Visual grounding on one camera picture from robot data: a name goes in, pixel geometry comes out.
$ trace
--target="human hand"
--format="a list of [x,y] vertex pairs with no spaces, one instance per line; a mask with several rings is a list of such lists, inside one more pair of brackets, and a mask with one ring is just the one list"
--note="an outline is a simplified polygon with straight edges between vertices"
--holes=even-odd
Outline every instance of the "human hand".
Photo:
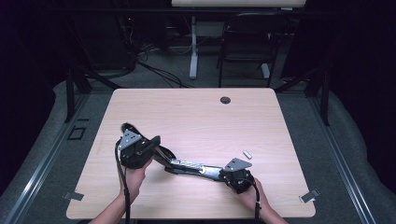
[[[126,184],[128,186],[128,190],[130,193],[130,203],[133,203],[134,200],[136,199],[137,195],[139,195],[139,189],[140,186],[143,183],[143,180],[146,178],[146,169],[149,167],[149,165],[152,162],[152,158],[150,160],[148,160],[148,162],[146,162],[146,164],[140,168],[140,169],[126,169],[125,171],[125,180],[126,180]],[[120,177],[119,174],[119,178],[120,178],[120,196],[124,195],[124,184],[122,182],[122,178]]]
[[[271,223],[287,223],[268,203],[267,197],[265,196],[264,189],[262,188],[262,182],[259,179],[254,178],[256,187],[260,194],[261,210],[260,218],[267,224]],[[250,210],[255,211],[256,207],[256,190],[251,186],[247,191],[238,194],[241,202],[246,205]]]

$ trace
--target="desk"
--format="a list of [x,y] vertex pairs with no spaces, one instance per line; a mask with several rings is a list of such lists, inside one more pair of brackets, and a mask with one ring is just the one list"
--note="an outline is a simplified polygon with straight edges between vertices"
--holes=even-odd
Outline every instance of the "desk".
[[[220,98],[227,96],[227,105]],[[96,217],[119,193],[114,146],[120,126],[132,123],[178,159],[224,166],[232,158],[252,159],[251,173],[282,217],[312,217],[309,190],[276,95],[271,89],[119,89],[114,91],[72,200],[69,218]],[[201,177],[171,175],[154,161],[147,169],[131,218],[254,218],[224,184]]]
[[[305,0],[172,0],[172,7],[303,7]],[[197,78],[198,49],[196,48],[195,17],[191,19],[191,64],[190,78]],[[268,77],[268,66],[262,66],[262,72]]]

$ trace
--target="gray carpet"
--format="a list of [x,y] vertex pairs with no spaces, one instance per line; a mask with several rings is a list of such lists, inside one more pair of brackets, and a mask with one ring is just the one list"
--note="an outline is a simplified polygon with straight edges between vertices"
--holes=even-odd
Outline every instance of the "gray carpet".
[[[158,50],[148,54],[145,62],[151,66],[161,68],[178,76],[184,83],[197,88],[217,87],[218,70],[216,69],[217,50],[213,47],[201,47],[199,51],[198,78],[190,80],[190,54],[178,55]],[[281,64],[285,54],[279,57],[276,76],[272,87],[282,84],[279,79]],[[245,73],[256,76],[257,71],[250,67],[225,69],[232,73]],[[163,79],[146,68],[138,65],[129,75],[112,78],[112,81],[125,88],[170,88]],[[77,223],[69,220],[65,211],[69,201],[63,198],[67,191],[74,191],[84,162],[88,156],[93,139],[96,135],[101,119],[106,111],[111,96],[111,89],[102,83],[91,80],[92,94],[88,96],[86,104],[76,115],[73,125],[85,129],[80,140],[63,140],[60,153],[40,186],[35,199],[29,204],[22,223]],[[315,201],[317,213],[312,218],[288,218],[289,223],[361,223],[359,214],[350,199],[346,185],[339,175],[331,153],[331,146],[321,129],[321,121],[316,119],[316,109],[312,107],[311,99],[307,99],[301,90],[304,83],[294,87],[289,93],[277,95],[288,125],[291,139],[306,182],[310,189],[317,189],[321,195]],[[61,83],[55,88],[57,101],[49,120],[38,137],[31,153],[16,175],[7,191],[0,199],[1,219],[4,223],[14,204],[20,198],[37,165],[51,149],[58,133],[64,127],[65,119],[65,86]],[[365,159],[365,145],[359,130],[353,120],[338,101],[331,94],[329,119],[331,130],[340,145],[351,172],[355,176],[362,194],[370,207],[377,223],[396,223],[396,198],[376,178],[375,172]],[[252,220],[140,220],[139,223],[253,223]]]

